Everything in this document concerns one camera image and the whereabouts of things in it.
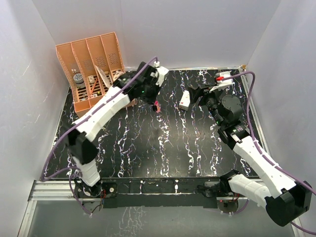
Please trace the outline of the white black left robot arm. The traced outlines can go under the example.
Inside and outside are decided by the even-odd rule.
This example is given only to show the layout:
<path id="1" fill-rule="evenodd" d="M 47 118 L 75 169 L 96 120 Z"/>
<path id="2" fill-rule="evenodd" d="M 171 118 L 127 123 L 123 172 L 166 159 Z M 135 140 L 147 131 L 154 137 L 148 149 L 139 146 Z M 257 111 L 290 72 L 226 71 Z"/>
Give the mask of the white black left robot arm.
<path id="1" fill-rule="evenodd" d="M 65 138 L 65 144 L 79 169 L 79 189 L 85 195 L 94 198 L 102 192 L 95 160 L 98 149 L 93 144 L 99 131 L 119 110 L 135 99 L 156 107 L 157 96 L 168 73 L 169 69 L 158 61 L 153 65 L 142 62 L 134 72 L 118 72 L 106 95 L 75 121 L 74 129 Z"/>

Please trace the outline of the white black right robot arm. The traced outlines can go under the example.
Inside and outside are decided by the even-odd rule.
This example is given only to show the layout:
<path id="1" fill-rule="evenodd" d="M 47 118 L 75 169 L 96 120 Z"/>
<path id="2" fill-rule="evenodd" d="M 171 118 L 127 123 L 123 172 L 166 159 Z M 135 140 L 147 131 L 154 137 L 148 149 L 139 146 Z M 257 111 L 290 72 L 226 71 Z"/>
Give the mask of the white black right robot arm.
<path id="1" fill-rule="evenodd" d="M 232 170 L 220 177 L 213 186 L 226 196 L 241 194 L 265 208 L 269 217 L 279 226 L 285 226 L 307 212 L 312 192 L 310 185 L 299 183 L 279 170 L 269 157 L 263 158 L 259 144 L 254 144 L 249 129 L 240 121 L 243 108 L 233 95 L 221 95 L 218 86 L 202 85 L 198 89 L 200 106 L 206 105 L 219 125 L 218 134 L 236 154 L 253 168 L 263 181 L 259 184 Z"/>

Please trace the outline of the small white red box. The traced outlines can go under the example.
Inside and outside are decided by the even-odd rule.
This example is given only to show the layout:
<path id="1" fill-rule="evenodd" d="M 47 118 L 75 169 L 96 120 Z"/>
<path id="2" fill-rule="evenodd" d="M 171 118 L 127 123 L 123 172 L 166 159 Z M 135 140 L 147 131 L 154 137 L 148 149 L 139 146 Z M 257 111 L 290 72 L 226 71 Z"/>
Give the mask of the small white red box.
<path id="1" fill-rule="evenodd" d="M 190 94 L 189 91 L 185 90 L 183 91 L 183 95 L 181 97 L 180 103 L 179 103 L 179 108 L 187 111 L 189 109 L 189 105 L 190 105 Z"/>

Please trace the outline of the white labelled packet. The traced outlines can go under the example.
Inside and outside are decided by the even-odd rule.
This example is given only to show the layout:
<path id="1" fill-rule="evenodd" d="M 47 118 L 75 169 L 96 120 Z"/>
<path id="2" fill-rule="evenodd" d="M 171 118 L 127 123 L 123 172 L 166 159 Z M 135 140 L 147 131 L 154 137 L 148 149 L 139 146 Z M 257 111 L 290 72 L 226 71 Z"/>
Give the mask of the white labelled packet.
<path id="1" fill-rule="evenodd" d="M 116 81 L 120 76 L 124 74 L 123 71 L 116 71 L 113 75 L 113 81 Z"/>

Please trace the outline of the white striped card packet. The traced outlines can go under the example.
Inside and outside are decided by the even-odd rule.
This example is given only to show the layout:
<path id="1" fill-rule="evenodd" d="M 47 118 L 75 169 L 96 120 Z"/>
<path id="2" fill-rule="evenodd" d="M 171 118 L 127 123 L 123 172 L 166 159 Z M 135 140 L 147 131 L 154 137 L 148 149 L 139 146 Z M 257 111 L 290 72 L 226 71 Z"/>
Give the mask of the white striped card packet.
<path id="1" fill-rule="evenodd" d="M 95 65 L 95 68 L 101 77 L 106 88 L 110 88 L 112 86 L 109 74 L 105 73 L 101 68 Z"/>

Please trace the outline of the small beige box in organizer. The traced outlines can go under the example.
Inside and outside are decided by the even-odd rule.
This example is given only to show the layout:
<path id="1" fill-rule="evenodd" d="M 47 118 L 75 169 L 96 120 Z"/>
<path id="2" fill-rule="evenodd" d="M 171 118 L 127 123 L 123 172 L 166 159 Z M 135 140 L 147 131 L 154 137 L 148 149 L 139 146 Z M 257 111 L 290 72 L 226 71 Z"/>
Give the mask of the small beige box in organizer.
<path id="1" fill-rule="evenodd" d="M 94 84 L 97 80 L 97 76 L 96 75 L 90 75 L 87 77 L 88 78 L 88 81 L 90 84 Z"/>

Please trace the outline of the orange plastic file organizer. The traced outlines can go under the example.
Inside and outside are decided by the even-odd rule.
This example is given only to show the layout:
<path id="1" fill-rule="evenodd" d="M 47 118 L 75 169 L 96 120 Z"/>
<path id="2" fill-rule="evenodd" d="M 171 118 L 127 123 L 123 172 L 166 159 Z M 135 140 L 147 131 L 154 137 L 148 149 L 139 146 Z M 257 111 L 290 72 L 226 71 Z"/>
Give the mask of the orange plastic file organizer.
<path id="1" fill-rule="evenodd" d="M 111 83 L 116 71 L 125 72 L 115 32 L 59 44 L 56 54 L 70 84 L 78 117 L 86 114 L 108 92 L 95 65 L 109 74 Z M 73 76 L 77 73 L 83 76 L 84 88 L 77 88 L 74 83 Z M 88 81 L 90 75 L 97 76 L 94 84 Z"/>

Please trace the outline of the grey round tin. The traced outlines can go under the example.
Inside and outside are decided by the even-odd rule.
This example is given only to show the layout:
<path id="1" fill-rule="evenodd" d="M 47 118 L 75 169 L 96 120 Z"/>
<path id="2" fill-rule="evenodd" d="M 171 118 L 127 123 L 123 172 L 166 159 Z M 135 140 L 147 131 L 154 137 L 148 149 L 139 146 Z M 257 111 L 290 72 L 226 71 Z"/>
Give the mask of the grey round tin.
<path id="1" fill-rule="evenodd" d="M 74 83 L 76 85 L 77 88 L 84 88 L 85 87 L 85 83 L 84 83 L 84 79 L 81 73 L 77 73 L 73 76 L 73 80 Z"/>

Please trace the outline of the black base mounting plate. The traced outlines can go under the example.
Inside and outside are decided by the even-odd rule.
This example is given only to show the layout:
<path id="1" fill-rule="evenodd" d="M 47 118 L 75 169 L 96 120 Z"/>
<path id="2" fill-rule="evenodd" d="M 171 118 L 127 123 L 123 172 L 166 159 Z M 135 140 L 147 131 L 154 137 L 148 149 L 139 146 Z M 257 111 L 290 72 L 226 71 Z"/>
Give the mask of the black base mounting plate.
<path id="1" fill-rule="evenodd" d="M 75 193 L 83 202 L 96 201 L 102 208 L 190 207 L 217 208 L 220 203 L 238 206 L 246 197 L 224 193 L 219 178 L 103 178 L 94 187 L 75 178 Z"/>

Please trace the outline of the aluminium frame rail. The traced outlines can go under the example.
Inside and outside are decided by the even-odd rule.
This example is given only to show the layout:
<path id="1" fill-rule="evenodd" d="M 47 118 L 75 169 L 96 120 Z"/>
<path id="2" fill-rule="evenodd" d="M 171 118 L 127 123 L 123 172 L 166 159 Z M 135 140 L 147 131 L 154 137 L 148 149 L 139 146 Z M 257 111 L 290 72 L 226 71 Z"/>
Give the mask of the aluminium frame rail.
<path id="1" fill-rule="evenodd" d="M 199 184 L 216 179 L 105 179 L 113 196 L 76 201 L 65 179 L 35 181 L 18 232 L 20 237 L 300 237 L 280 227 L 263 208 L 241 196 L 236 213 L 217 205 L 227 197 L 205 197 Z"/>

